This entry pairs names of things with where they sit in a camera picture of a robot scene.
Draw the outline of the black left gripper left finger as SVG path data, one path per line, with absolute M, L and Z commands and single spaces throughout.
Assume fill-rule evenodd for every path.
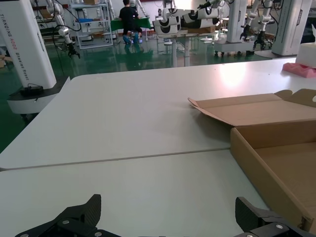
M 98 229 L 101 195 L 94 194 L 85 204 L 70 206 L 55 219 L 17 234 L 17 237 L 115 237 Z

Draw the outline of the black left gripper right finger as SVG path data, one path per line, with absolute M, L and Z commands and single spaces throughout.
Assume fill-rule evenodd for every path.
M 243 230 L 240 237 L 314 237 L 291 225 L 283 217 L 273 211 L 257 208 L 246 198 L 235 200 L 236 223 Z

